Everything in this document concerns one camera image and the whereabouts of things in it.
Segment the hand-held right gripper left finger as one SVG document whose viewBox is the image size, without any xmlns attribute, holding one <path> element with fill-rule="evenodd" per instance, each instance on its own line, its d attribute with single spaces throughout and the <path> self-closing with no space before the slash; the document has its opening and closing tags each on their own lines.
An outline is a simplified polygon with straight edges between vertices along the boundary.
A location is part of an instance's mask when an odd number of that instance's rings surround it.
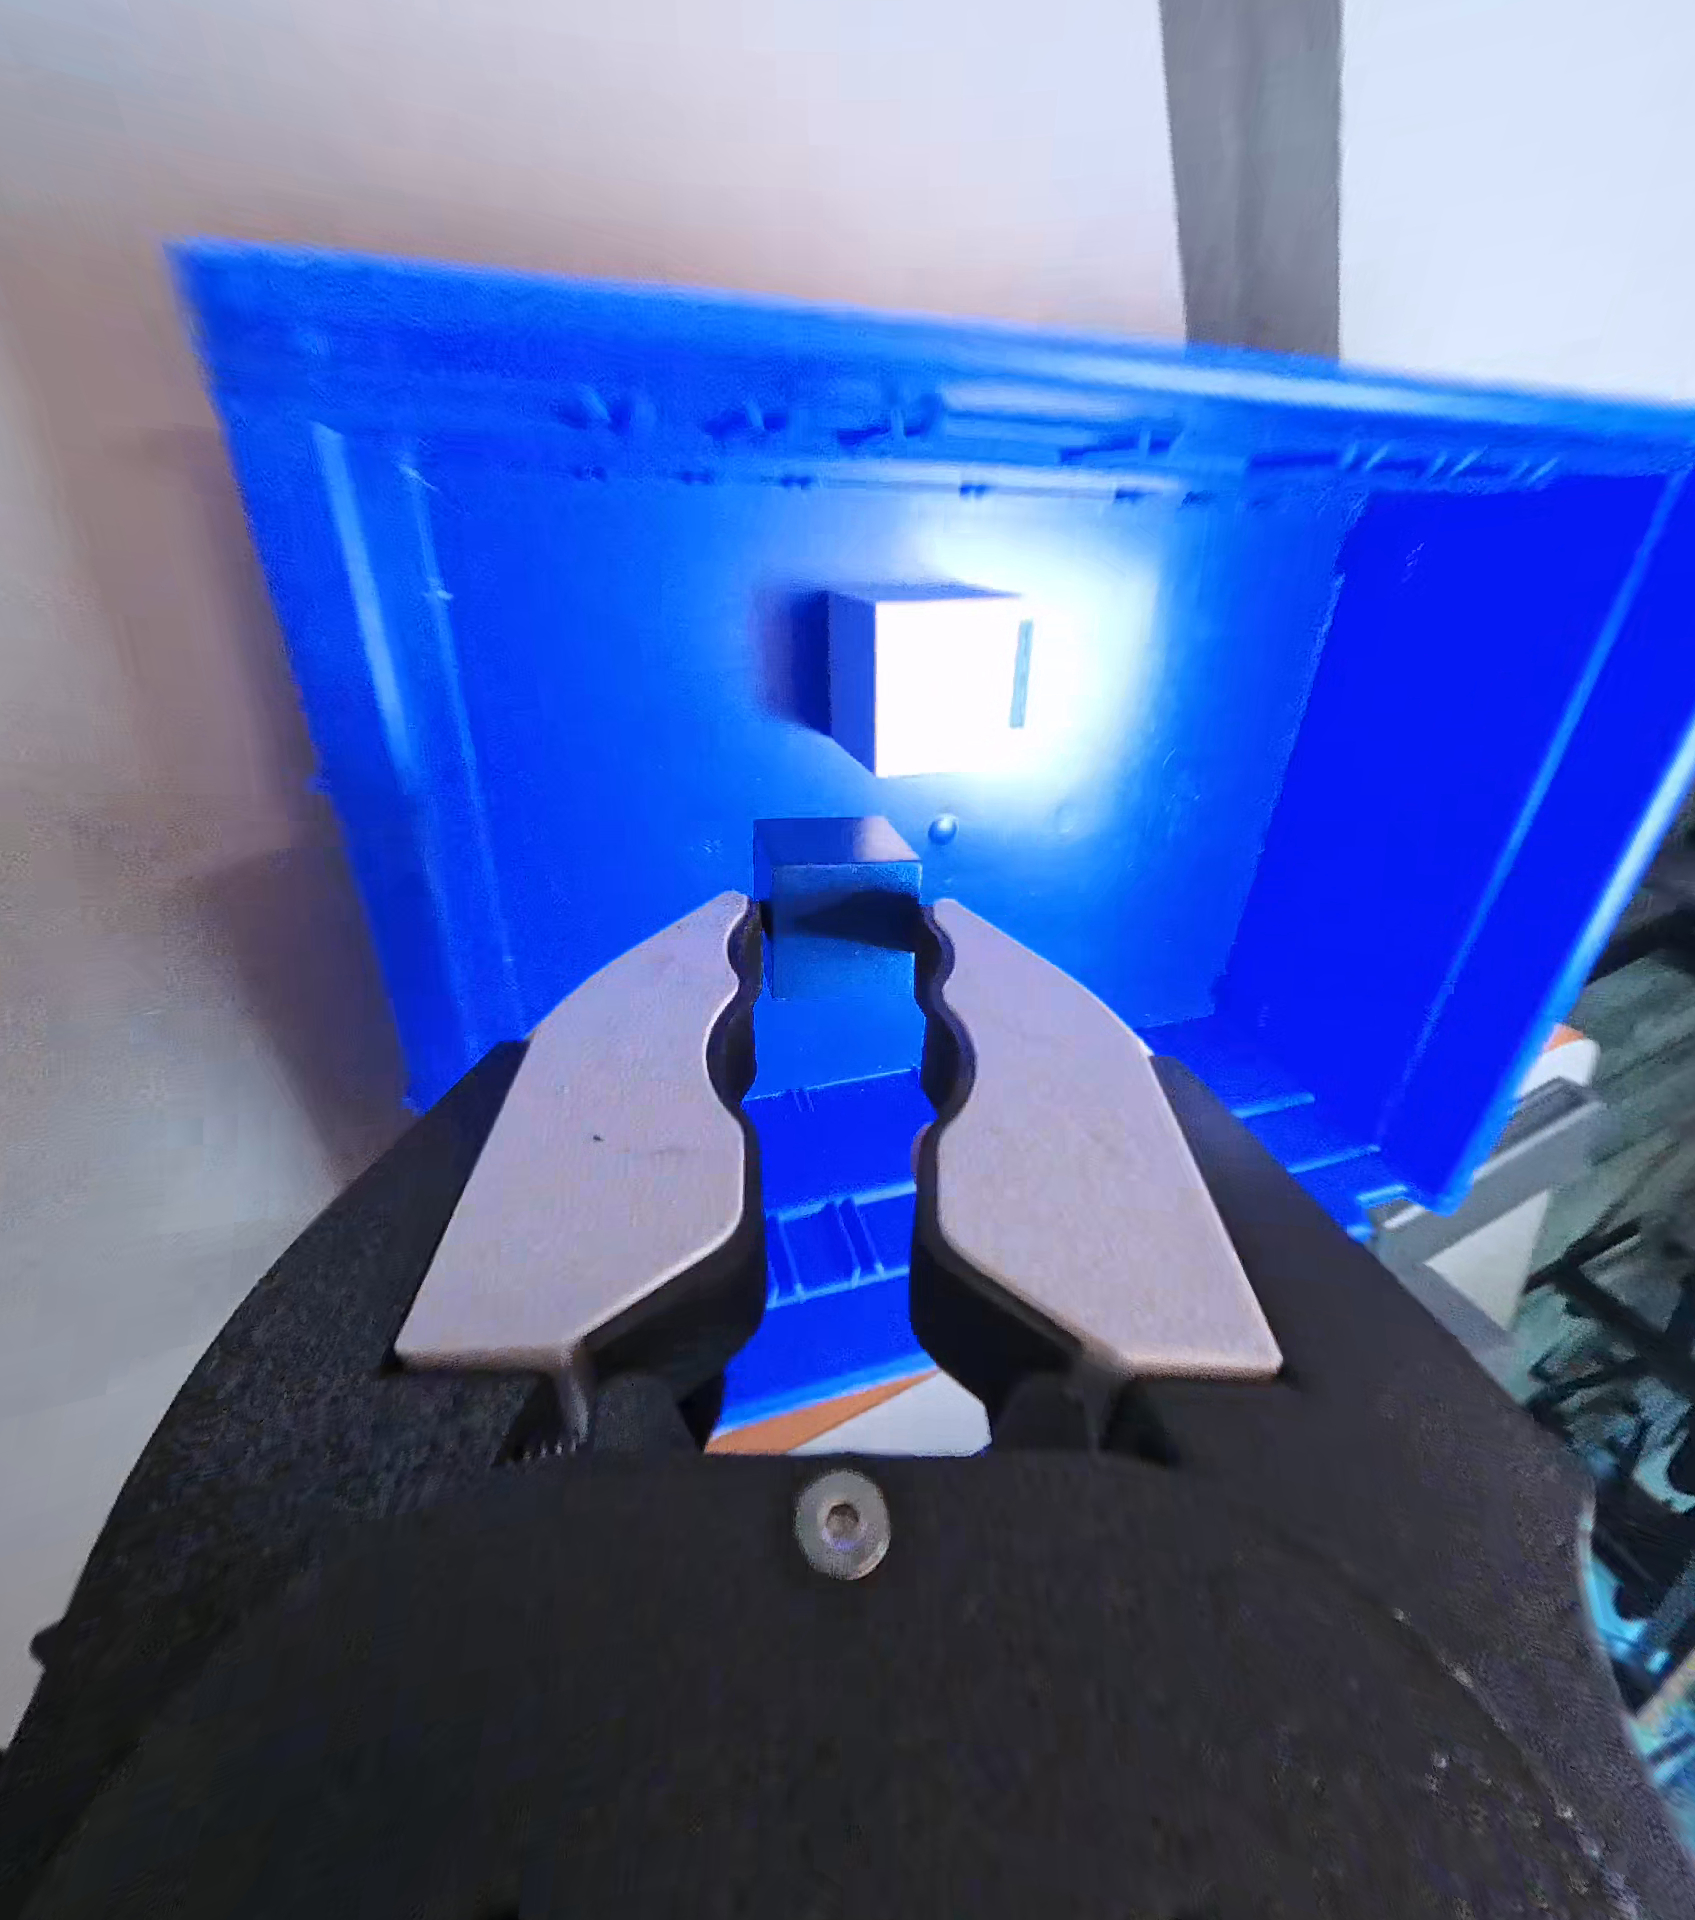
<svg viewBox="0 0 1695 1920">
<path fill-rule="evenodd" d="M 397 1333 L 405 1374 L 543 1380 L 577 1443 L 711 1439 L 763 1319 L 761 920 L 719 893 L 523 1045 Z"/>
</svg>

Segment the blue plastic bin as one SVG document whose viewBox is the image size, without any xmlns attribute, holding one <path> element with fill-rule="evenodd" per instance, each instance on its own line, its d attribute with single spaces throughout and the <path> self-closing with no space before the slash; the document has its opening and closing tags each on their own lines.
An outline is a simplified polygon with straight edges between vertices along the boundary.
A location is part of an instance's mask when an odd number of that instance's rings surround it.
<svg viewBox="0 0 1695 1920">
<path fill-rule="evenodd" d="M 1695 404 L 379 256 L 173 275 L 421 1109 L 717 895 L 755 825 L 879 815 L 1152 1059 L 1282 1354 L 1260 1220 L 1446 1206 L 1695 771 Z M 763 703 L 795 586 L 955 581 L 1080 631 L 1076 724 L 877 781 Z M 775 1000 L 763 1319 L 723 1405 L 929 1359 L 915 1000 Z M 1154 1382 L 1130 1386 L 1136 1399 Z"/>
</svg>

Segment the wooden cube with blue tape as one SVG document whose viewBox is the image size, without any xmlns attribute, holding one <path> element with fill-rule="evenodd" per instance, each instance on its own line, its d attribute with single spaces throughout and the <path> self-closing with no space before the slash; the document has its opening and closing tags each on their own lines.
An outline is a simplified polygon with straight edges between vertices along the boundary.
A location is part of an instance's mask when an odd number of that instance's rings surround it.
<svg viewBox="0 0 1695 1920">
<path fill-rule="evenodd" d="M 877 781 L 995 777 L 1074 728 L 1078 622 L 955 581 L 763 596 L 763 703 Z"/>
</svg>

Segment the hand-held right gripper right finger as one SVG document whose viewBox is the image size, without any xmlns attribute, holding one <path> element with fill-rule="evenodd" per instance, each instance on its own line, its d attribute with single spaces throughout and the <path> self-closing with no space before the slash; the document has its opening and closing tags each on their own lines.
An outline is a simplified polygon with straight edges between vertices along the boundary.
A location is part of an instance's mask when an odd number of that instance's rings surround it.
<svg viewBox="0 0 1695 1920">
<path fill-rule="evenodd" d="M 931 1120 L 913 1144 L 909 1321 L 1005 1429 L 1108 1424 L 1138 1382 L 1260 1385 L 1282 1354 L 1146 1045 L 955 901 L 921 911 Z"/>
</svg>

